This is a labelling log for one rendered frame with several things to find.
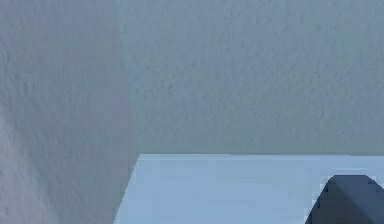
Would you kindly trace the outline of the pale blue table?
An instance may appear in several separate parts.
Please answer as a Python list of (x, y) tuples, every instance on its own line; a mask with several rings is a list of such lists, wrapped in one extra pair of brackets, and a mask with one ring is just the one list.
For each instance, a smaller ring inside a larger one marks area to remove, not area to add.
[(384, 156), (142, 154), (113, 224), (304, 224), (334, 175), (384, 187)]

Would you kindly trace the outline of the dark blue rounded object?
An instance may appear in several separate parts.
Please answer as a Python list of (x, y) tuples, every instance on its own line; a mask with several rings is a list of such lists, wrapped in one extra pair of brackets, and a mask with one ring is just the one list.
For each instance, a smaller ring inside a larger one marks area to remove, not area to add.
[(304, 224), (384, 224), (384, 188), (367, 175), (334, 175)]

